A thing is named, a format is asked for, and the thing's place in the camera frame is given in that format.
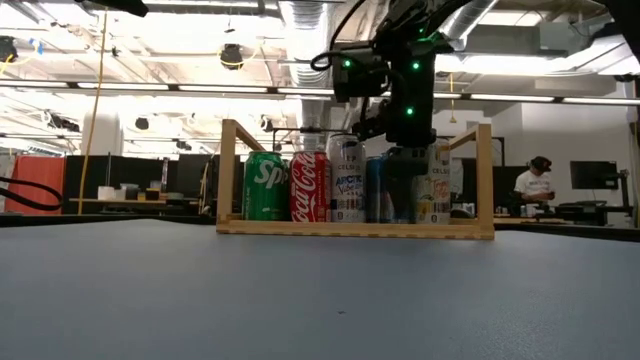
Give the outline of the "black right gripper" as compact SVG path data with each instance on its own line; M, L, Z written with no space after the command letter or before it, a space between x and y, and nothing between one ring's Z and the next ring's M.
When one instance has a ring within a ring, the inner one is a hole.
M428 173L428 149L437 131L433 128L433 98L412 98L408 104L383 99L366 106L352 133L361 141L381 135L392 147L386 153L384 177L394 210L394 222L415 222L413 181Z

